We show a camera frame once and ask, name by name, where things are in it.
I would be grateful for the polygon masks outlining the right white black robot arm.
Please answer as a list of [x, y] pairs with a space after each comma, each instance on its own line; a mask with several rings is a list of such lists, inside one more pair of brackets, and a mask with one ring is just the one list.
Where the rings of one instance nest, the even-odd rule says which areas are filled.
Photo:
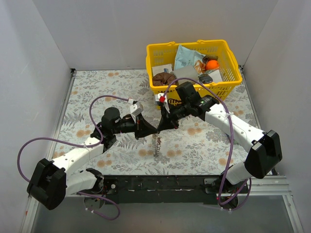
[[179, 85], [176, 91], [181, 100], [176, 106], [169, 104], [163, 93], [155, 97], [161, 108], [159, 131], [176, 129], [180, 119], [191, 115], [219, 128], [248, 153], [245, 161], [223, 174], [220, 188], [224, 192], [233, 192], [239, 182], [251, 177], [264, 178], [282, 160], [280, 138], [275, 131], [264, 132], [249, 125], [227, 112], [215, 97], [200, 96], [190, 82]]

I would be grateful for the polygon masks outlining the metal keyring disc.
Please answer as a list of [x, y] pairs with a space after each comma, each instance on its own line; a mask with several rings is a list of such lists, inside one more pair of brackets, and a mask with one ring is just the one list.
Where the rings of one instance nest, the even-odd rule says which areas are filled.
[[158, 157], [161, 147], [161, 138], [158, 133], [152, 135], [152, 142], [153, 142], [154, 157]]

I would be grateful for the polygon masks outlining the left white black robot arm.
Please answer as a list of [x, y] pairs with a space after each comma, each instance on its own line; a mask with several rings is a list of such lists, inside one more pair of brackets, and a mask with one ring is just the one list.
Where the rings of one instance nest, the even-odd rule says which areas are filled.
[[51, 161], [40, 160], [27, 192], [48, 210], [55, 209], [66, 196], [80, 191], [101, 193], [104, 189], [103, 174], [93, 168], [81, 170], [81, 167], [110, 149], [117, 140], [117, 134], [134, 133], [135, 138], [139, 139], [157, 132], [144, 119], [138, 105], [131, 105], [130, 110], [130, 114], [121, 117], [117, 108], [107, 108], [97, 125], [98, 128], [80, 148], [72, 149]]

